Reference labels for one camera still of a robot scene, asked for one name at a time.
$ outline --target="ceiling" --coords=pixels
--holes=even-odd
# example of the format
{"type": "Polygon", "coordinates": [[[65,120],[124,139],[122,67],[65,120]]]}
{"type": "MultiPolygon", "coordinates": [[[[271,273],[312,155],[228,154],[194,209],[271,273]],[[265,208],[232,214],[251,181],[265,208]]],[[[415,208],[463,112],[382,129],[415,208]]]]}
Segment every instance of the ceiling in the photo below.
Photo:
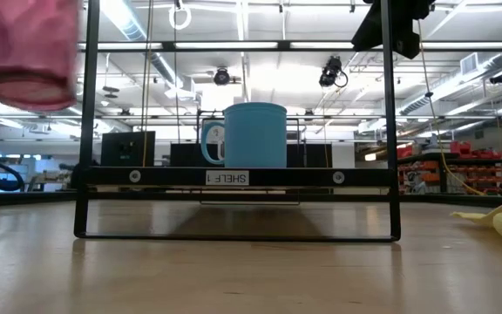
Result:
{"type": "MultiPolygon", "coordinates": [[[[282,0],[284,12],[280,13],[279,0],[248,0],[248,26],[238,31],[238,10],[235,0],[185,0],[191,9],[189,25],[176,31],[169,22],[169,8],[173,1],[154,1],[152,41],[237,41],[237,40],[351,40],[363,21],[369,6],[357,2],[350,13],[350,1],[346,0],[282,0]]],[[[148,27],[149,1],[131,0],[132,9],[146,30],[148,27]]],[[[183,13],[178,13],[179,23],[183,13]]],[[[437,0],[436,10],[421,21],[425,40],[502,40],[502,0],[437,0]]],[[[86,10],[81,41],[85,40],[86,10]]],[[[125,42],[126,37],[104,13],[100,14],[99,40],[101,42],[125,42]]],[[[469,52],[426,52],[428,79],[435,82],[450,72],[457,71],[459,61],[469,52]]],[[[290,114],[303,114],[305,109],[316,113],[382,114],[383,113],[383,55],[380,52],[164,52],[164,60],[179,75],[193,78],[195,91],[208,93],[218,87],[211,76],[218,67],[228,68],[231,76],[243,76],[243,60],[248,62],[246,74],[251,101],[273,102],[286,106],[290,114]],[[323,90],[319,84],[322,67],[330,56],[339,56],[344,64],[351,60],[346,72],[349,84],[339,92],[323,90]]],[[[168,98],[170,88],[151,66],[150,78],[144,79],[145,58],[137,52],[98,55],[97,110],[116,114],[122,109],[140,114],[143,103],[143,86],[150,91],[148,105],[151,114],[195,114],[199,105],[195,100],[168,98]],[[120,89],[116,99],[105,99],[102,88],[120,89]]],[[[78,55],[78,77],[84,77],[85,55],[78,55]]],[[[481,82],[468,85],[459,92],[442,100],[461,106],[481,98],[481,82]]],[[[496,92],[501,86],[494,86],[496,92]]],[[[397,106],[403,99],[422,92],[424,68],[422,56],[413,60],[395,55],[395,92],[397,106]]],[[[243,95],[242,85],[229,85],[220,90],[235,99],[243,95]]],[[[139,121],[127,121],[136,126],[139,121]]],[[[335,125],[360,123],[360,120],[336,121],[335,125]]]]}

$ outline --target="mug handle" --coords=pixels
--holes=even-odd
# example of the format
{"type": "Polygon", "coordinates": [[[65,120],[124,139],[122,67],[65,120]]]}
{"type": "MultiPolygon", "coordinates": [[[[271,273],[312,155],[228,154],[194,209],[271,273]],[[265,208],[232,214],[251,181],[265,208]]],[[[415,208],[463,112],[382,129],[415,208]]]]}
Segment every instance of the mug handle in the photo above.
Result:
{"type": "Polygon", "coordinates": [[[212,159],[212,157],[210,157],[210,154],[208,154],[207,136],[208,136],[208,132],[210,132],[210,129],[212,129],[215,126],[224,127],[224,124],[222,124],[220,122],[213,121],[213,122],[207,123],[206,125],[203,126],[202,133],[200,134],[200,151],[202,152],[202,155],[205,157],[205,159],[208,162],[210,162],[211,164],[223,165],[224,160],[214,160],[214,159],[212,159]]]}

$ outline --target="table surface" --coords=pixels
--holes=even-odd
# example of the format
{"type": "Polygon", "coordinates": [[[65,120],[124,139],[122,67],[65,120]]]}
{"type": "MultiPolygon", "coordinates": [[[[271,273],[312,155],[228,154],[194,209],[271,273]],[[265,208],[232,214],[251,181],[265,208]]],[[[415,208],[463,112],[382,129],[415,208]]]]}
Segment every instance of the table surface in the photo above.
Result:
{"type": "MultiPolygon", "coordinates": [[[[89,241],[74,203],[0,208],[0,313],[502,313],[502,238],[405,203],[393,244],[89,241]]],[[[383,235],[388,204],[92,201],[89,231],[383,235]]]]}

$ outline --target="white wall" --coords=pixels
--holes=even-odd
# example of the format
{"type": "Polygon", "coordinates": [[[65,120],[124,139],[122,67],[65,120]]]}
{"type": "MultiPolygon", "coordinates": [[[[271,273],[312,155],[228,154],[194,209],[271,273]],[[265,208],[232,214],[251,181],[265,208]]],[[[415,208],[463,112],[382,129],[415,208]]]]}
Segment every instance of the white wall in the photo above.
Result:
{"type": "Polygon", "coordinates": [[[356,162],[354,143],[332,143],[332,167],[353,169],[356,162]]]}
{"type": "Polygon", "coordinates": [[[495,150],[502,150],[502,130],[497,127],[486,127],[484,129],[484,138],[476,140],[474,131],[461,133],[455,137],[455,140],[463,140],[471,142],[471,149],[481,149],[493,147],[495,150]]]}

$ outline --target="black metal shelf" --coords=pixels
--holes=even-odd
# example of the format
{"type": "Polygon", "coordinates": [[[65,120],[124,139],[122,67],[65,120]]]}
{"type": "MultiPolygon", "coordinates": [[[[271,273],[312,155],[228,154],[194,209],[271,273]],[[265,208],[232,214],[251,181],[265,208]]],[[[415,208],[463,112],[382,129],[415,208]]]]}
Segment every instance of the black metal shelf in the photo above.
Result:
{"type": "Polygon", "coordinates": [[[84,180],[88,185],[123,187],[377,188],[388,187],[392,174],[388,169],[91,167],[85,172],[84,180]],[[222,175],[224,177],[221,182],[214,182],[222,175]]]}
{"type": "MultiPolygon", "coordinates": [[[[94,126],[94,104],[98,63],[98,28],[100,18],[100,1],[90,0],[86,20],[85,45],[85,80],[83,94],[83,114],[80,139],[79,166],[82,169],[82,180],[78,190],[75,210],[74,234],[80,238],[92,239],[168,239],[168,240],[224,240],[224,241],[286,241],[286,242],[393,242],[400,239],[400,204],[398,200],[397,173],[397,129],[395,115],[395,94],[393,79],[393,52],[391,38],[390,0],[381,2],[382,40],[385,112],[387,112],[387,151],[388,169],[327,169],[327,168],[290,168],[290,169],[207,169],[207,168],[110,168],[91,167],[94,126]],[[241,177],[236,181],[229,179],[230,184],[214,184],[215,188],[346,188],[346,187],[386,187],[389,188],[390,234],[384,237],[299,237],[299,236],[244,236],[244,235],[141,235],[112,234],[87,232],[88,202],[98,198],[98,194],[89,191],[90,185],[115,185],[137,187],[209,187],[209,172],[218,171],[248,172],[248,178],[241,177]]],[[[173,43],[164,43],[164,51],[175,53],[173,43]]],[[[287,42],[277,44],[277,49],[291,49],[287,42]]]]}
{"type": "MultiPolygon", "coordinates": [[[[458,158],[458,156],[459,154],[455,153],[444,153],[444,159],[446,160],[447,165],[494,165],[502,163],[502,160],[499,159],[476,159],[476,158],[462,159],[458,158]]],[[[401,158],[398,160],[398,165],[403,165],[405,163],[416,162],[416,161],[441,161],[441,160],[442,160],[441,153],[428,153],[428,154],[420,154],[416,156],[401,158]]]]}

